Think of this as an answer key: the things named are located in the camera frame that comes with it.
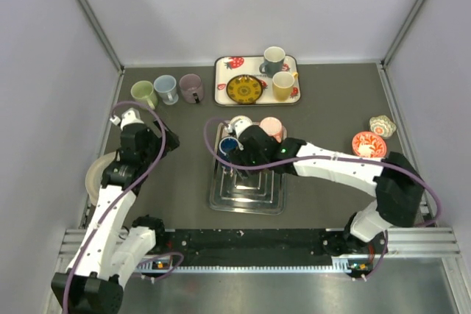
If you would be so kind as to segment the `pink mug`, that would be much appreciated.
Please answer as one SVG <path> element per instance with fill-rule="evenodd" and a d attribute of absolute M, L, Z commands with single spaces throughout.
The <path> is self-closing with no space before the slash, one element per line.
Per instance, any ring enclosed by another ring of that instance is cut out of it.
<path fill-rule="evenodd" d="M 283 141 L 283 125 L 276 117 L 265 117 L 259 124 L 260 128 L 278 143 Z"/>

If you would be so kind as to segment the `dark blue mug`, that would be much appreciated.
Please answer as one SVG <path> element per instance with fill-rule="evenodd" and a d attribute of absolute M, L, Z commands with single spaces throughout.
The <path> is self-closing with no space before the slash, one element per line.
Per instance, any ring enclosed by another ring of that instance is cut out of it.
<path fill-rule="evenodd" d="M 218 155 L 224 161 L 230 161 L 229 153 L 239 147 L 238 140 L 235 137 L 227 136 L 220 140 L 218 144 Z"/>

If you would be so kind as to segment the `light green mug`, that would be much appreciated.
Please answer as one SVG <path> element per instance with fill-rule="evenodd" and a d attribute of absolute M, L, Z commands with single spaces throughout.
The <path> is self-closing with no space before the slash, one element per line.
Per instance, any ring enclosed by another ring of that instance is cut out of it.
<path fill-rule="evenodd" d="M 152 110 L 156 109 L 158 98 L 151 82 L 145 80 L 136 82 L 131 87 L 130 93 L 136 102 L 146 104 Z"/>

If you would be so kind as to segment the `purple mug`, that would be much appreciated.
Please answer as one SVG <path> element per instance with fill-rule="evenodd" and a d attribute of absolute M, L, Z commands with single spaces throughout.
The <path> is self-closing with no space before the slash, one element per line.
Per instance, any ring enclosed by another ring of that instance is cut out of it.
<path fill-rule="evenodd" d="M 179 81 L 180 92 L 189 104 L 199 104 L 204 98 L 204 85 L 200 76 L 186 74 Z"/>

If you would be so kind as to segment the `light blue mug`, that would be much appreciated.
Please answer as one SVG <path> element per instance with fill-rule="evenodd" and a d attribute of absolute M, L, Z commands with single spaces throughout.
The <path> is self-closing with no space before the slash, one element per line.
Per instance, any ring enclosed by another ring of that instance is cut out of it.
<path fill-rule="evenodd" d="M 173 105 L 179 100 L 177 80 L 171 75 L 161 75 L 154 80 L 154 89 L 164 104 Z"/>

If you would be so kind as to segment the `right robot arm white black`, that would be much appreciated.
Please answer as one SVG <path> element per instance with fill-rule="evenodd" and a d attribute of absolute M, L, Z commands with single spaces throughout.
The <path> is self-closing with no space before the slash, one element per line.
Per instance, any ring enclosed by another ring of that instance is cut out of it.
<path fill-rule="evenodd" d="M 226 127 L 238 147 L 229 161 L 243 174 L 270 170 L 276 174 L 325 179 L 360 190 L 373 198 L 354 213 L 336 245 L 335 254 L 359 252 L 392 226 L 415 225 L 424 188 L 407 158 L 397 152 L 385 158 L 356 157 L 315 146 L 304 140 L 277 141 L 260 126 L 238 121 Z"/>

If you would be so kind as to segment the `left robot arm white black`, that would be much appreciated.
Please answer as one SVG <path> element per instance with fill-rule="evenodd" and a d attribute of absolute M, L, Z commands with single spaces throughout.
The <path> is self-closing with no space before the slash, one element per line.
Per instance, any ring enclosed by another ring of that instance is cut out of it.
<path fill-rule="evenodd" d="M 121 145 L 102 175 L 92 221 L 66 271 L 52 279 L 63 313 L 117 313 L 126 284 L 144 256 L 166 246 L 163 221 L 149 215 L 135 219 L 124 241 L 118 240 L 149 168 L 180 144 L 160 119 L 154 125 L 158 134 L 140 118 L 121 121 Z"/>

